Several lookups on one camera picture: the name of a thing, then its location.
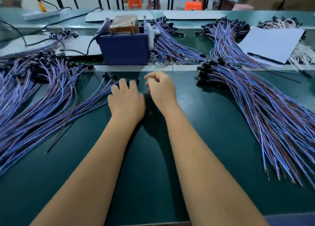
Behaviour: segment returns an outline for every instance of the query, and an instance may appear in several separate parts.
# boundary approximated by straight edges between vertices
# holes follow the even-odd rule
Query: white paper
[[[33,43],[42,41],[42,40],[47,39],[47,38],[49,38],[49,36],[45,36],[45,35],[26,35],[26,36],[24,36],[24,39],[25,39],[27,44],[33,44]],[[20,38],[17,38],[15,40],[11,41],[7,46],[2,48],[0,50],[0,56],[5,56],[8,54],[15,54],[15,53],[20,53],[20,52],[24,52],[24,51],[30,51],[30,50],[38,49],[38,48],[50,45],[51,43],[53,43],[53,41],[54,40],[47,40],[47,41],[44,41],[44,42],[39,43],[37,45],[26,47],[23,39],[20,37]]]
[[[97,22],[104,21],[106,18],[113,20],[116,16],[136,14],[138,20],[143,20],[144,15],[147,20],[152,20],[153,15],[148,10],[129,10],[129,11],[114,11],[114,10],[103,10],[93,11],[85,17],[86,22]]]
[[[217,20],[225,16],[215,10],[164,10],[163,14],[171,20]]]
[[[90,41],[92,40],[93,36],[79,36],[77,38],[69,39],[65,42],[65,49],[73,49],[80,51],[81,53],[86,54]],[[64,51],[66,56],[82,56],[82,54],[74,52],[74,51]],[[100,47],[97,44],[96,40],[91,43],[89,47],[89,54],[88,55],[100,55],[102,52],[100,51]]]
[[[304,29],[261,29],[254,27],[238,44],[244,53],[254,53],[272,60],[286,63],[298,44]],[[283,68],[283,65],[250,56],[257,62]]]

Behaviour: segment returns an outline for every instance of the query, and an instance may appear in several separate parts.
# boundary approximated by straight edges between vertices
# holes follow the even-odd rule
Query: power strip
[[[46,17],[51,17],[51,16],[56,16],[59,15],[59,11],[57,9],[54,10],[48,10],[46,12],[32,12],[32,13],[24,13],[23,17],[25,20],[32,21],[32,20],[37,20],[37,19],[42,19]]]

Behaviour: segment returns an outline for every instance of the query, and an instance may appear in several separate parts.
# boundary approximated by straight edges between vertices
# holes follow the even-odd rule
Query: green table
[[[84,13],[73,10],[59,17],[35,21],[28,26],[16,9],[0,9],[4,20],[20,28],[36,28],[57,20]],[[258,21],[278,17],[298,17],[307,29],[313,29],[315,18],[306,12],[272,11],[223,11],[231,19],[246,20],[251,25]],[[154,17],[161,11],[153,11]],[[175,26],[187,29],[187,38],[179,40],[184,45],[205,53],[211,42],[190,37],[194,28],[208,21],[174,21]],[[100,24],[84,22],[84,17],[61,24],[81,31],[94,32]],[[288,180],[278,181],[271,173],[270,181],[263,171],[260,148],[244,117],[235,106],[229,91],[195,86],[196,71],[168,72],[175,82],[178,101],[197,132],[211,148],[227,170],[246,191],[263,215],[313,212],[315,191]],[[120,72],[127,78],[140,77],[139,91],[146,92],[143,76],[146,72]],[[315,111],[315,88],[312,81],[301,75],[290,75],[301,84],[258,72],[282,92]],[[85,73],[89,77],[80,94],[89,97],[99,85],[102,73]],[[132,225],[188,221],[188,214],[180,190],[174,159],[163,116],[147,97],[146,115],[137,127],[127,148],[117,181],[108,225]],[[0,177],[0,225],[28,225],[44,205],[61,187],[73,170],[85,157],[110,118],[108,106],[104,106],[78,119],[58,141],[53,150],[44,155],[54,141],[54,136],[31,151],[18,164]]]

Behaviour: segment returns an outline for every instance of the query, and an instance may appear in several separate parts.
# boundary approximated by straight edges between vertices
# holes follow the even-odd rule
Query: person's right hand
[[[164,117],[169,110],[179,106],[175,86],[170,76],[163,72],[152,72],[144,79],[147,80],[146,86],[149,86],[148,93],[151,93],[155,105]]]

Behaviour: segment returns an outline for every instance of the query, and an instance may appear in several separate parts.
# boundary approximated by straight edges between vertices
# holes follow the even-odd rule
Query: blue plastic bin
[[[101,35],[96,38],[105,65],[147,65],[149,62],[147,20],[139,34]]]

